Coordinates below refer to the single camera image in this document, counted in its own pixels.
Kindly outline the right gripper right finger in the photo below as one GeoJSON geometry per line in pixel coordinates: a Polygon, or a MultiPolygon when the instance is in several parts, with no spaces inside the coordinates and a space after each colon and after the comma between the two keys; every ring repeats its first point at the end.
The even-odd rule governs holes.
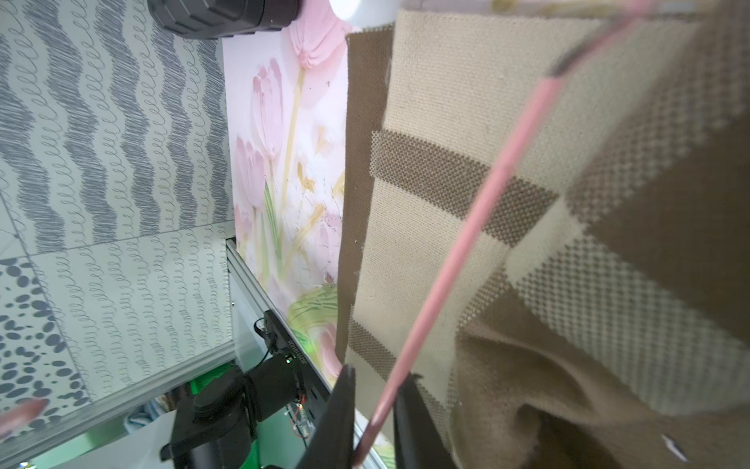
{"type": "Polygon", "coordinates": [[[456,469],[439,437],[417,384],[410,374],[398,388],[394,404],[396,467],[398,469],[456,469]]]}

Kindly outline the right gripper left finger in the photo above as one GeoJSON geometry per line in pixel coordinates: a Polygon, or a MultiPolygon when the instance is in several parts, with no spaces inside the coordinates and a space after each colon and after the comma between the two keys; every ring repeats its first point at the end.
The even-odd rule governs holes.
{"type": "Polygon", "coordinates": [[[344,365],[297,469],[351,469],[355,443],[355,369],[344,365]]]}

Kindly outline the brown plaid scarf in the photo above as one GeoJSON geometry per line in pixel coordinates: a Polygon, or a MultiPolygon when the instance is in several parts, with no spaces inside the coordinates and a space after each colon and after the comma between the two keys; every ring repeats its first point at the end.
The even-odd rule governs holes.
{"type": "MultiPolygon", "coordinates": [[[[349,39],[337,352],[371,414],[537,80],[613,13],[400,12],[349,39]]],[[[414,365],[464,468],[749,464],[749,5],[578,68],[414,365]]]]}

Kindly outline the pink wire hanger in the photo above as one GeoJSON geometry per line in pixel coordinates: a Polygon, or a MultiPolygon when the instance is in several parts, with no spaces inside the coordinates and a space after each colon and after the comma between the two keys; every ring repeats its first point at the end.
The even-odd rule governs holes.
{"type": "Polygon", "coordinates": [[[378,400],[375,411],[357,443],[353,455],[353,468],[363,465],[386,418],[396,402],[398,388],[409,375],[427,337],[432,331],[446,299],[466,264],[480,231],[488,221],[494,205],[501,199],[513,176],[516,166],[529,147],[533,138],[552,111],[562,89],[566,76],[605,46],[613,43],[638,21],[646,17],[654,4],[651,1],[629,1],[622,12],[597,32],[587,36],[582,42],[566,53],[553,66],[544,78],[540,79],[523,108],[504,147],[498,152],[490,172],[475,196],[466,220],[453,246],[451,246],[439,273],[423,303],[419,315],[396,358],[385,388],[378,400]]]}

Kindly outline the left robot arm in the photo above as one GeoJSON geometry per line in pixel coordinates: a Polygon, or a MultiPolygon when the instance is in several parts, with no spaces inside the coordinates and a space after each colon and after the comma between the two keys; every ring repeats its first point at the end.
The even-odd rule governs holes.
{"type": "Polygon", "coordinates": [[[176,468],[242,467],[257,425],[299,398],[298,374],[292,355],[274,355],[247,372],[232,365],[179,404],[160,460],[176,468]]]}

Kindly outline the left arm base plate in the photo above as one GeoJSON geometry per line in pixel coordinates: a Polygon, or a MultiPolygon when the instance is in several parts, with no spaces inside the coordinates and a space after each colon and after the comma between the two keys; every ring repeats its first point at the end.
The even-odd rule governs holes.
{"type": "Polygon", "coordinates": [[[294,376],[297,391],[292,402],[298,401],[306,418],[317,426],[325,414],[330,386],[305,353],[291,329],[277,316],[274,310],[263,312],[262,320],[255,324],[255,332],[265,340],[269,359],[276,369],[280,367],[294,376]]]}

